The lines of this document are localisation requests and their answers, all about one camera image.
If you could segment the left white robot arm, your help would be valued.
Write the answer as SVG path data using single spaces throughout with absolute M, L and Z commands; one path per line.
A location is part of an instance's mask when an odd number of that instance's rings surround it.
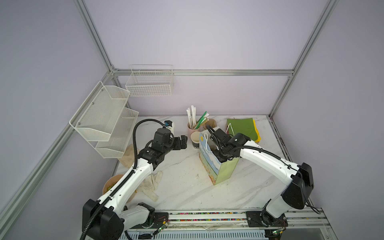
M 139 121 L 133 129 L 134 163 L 123 177 L 98 200 L 88 200 L 83 206 L 82 234 L 84 240 L 117 240 L 123 232 L 135 226 L 151 227 L 155 221 L 155 209 L 145 203 L 126 209 L 126 203 L 140 184 L 149 177 L 171 151 L 187 148 L 187 136 L 175 137 L 174 124 L 167 120 L 161 125 L 141 150 L 137 150 L 136 133 L 139 125 L 149 119 Z

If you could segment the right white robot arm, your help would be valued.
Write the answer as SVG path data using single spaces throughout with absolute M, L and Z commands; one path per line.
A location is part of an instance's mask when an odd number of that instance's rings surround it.
M 242 158 L 255 163 L 279 179 L 285 188 L 270 199 L 260 211 L 261 225 L 273 226 L 288 210 L 302 210 L 314 189 L 312 167 L 296 164 L 260 147 L 250 137 L 237 133 L 231 136 L 220 128 L 207 126 L 209 137 L 216 146 L 216 156 L 225 161 Z

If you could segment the green paper gift bag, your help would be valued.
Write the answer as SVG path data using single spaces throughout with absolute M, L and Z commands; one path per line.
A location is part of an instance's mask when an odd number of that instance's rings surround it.
M 228 180 L 234 172 L 239 159 L 225 160 L 221 157 L 218 147 L 210 139 L 208 130 L 199 135 L 199 158 L 206 169 L 213 185 Z

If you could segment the green napkin stack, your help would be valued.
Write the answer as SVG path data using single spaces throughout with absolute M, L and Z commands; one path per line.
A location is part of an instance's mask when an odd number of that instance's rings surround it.
M 234 136 L 237 133 L 241 133 L 248 136 L 251 140 L 257 139 L 255 132 L 253 118 L 248 119 L 227 119 L 227 133 Z

